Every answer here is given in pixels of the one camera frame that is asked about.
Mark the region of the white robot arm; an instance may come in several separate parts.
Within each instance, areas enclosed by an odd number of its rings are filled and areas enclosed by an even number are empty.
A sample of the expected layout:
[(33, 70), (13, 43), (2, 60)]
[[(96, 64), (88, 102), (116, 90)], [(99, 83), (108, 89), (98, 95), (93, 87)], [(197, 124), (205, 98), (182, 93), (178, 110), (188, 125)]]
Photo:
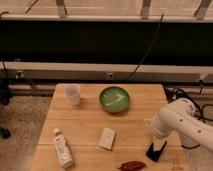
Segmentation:
[(177, 131), (213, 152), (213, 127), (195, 119), (194, 114), (193, 102), (179, 98), (163, 106), (152, 117), (152, 133), (157, 139), (163, 139)]

